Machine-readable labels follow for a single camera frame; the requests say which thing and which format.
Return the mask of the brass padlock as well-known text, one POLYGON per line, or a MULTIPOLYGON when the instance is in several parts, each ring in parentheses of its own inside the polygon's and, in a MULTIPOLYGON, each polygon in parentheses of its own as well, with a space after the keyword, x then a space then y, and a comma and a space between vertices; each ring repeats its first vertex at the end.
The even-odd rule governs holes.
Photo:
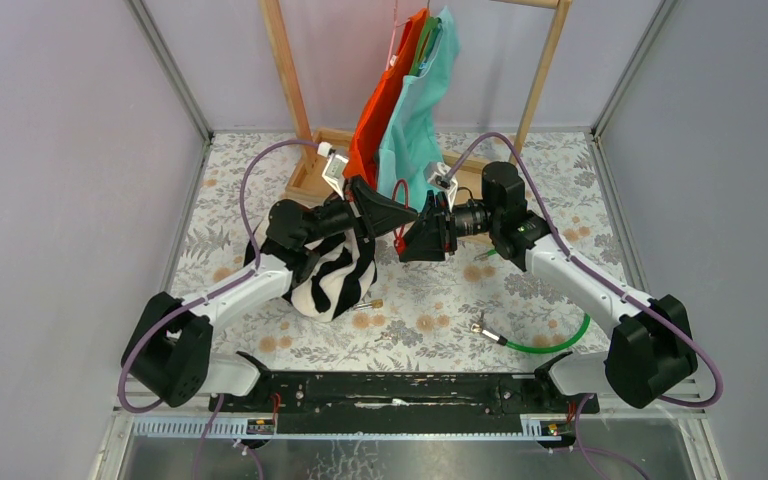
POLYGON ((383 307, 383 300, 382 299, 374 299, 370 300, 368 302, 363 302, 355 305, 353 309, 355 311, 364 311, 364 310, 371 310, 371 309, 379 309, 383 307))

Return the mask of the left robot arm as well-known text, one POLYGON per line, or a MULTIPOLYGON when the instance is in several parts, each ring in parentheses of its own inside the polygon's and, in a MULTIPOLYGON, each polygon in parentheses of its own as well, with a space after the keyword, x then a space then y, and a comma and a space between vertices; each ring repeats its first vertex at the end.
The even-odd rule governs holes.
POLYGON ((215 336, 308 280, 321 258, 310 244, 339 234, 357 244, 372 242, 417 216, 415 209, 377 193, 360 177, 320 206, 276 202, 266 217, 264 240, 251 242, 256 254, 248 268, 202 294, 176 298, 160 292, 150 298, 122 355, 121 406, 139 410, 126 399, 126 381, 134 378, 172 408, 198 394, 225 394, 245 410, 261 409, 271 388, 261 377, 262 368, 242 355, 213 353, 215 336))

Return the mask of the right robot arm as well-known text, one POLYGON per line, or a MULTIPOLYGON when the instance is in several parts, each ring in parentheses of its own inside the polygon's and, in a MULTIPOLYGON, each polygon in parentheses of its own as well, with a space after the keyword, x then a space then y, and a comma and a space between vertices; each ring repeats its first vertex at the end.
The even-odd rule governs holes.
POLYGON ((397 251, 403 262, 442 261, 460 238, 487 234, 497 253, 546 282, 590 316, 609 337, 605 352, 564 352, 543 367, 533 386, 535 402, 557 412, 574 395, 613 393, 642 409, 698 369, 687 311, 671 295, 655 299, 622 286, 592 261, 577 255, 550 223, 527 203, 514 165, 493 162, 481 173, 481 197, 455 201, 448 165, 428 165, 430 185, 417 220, 397 251))

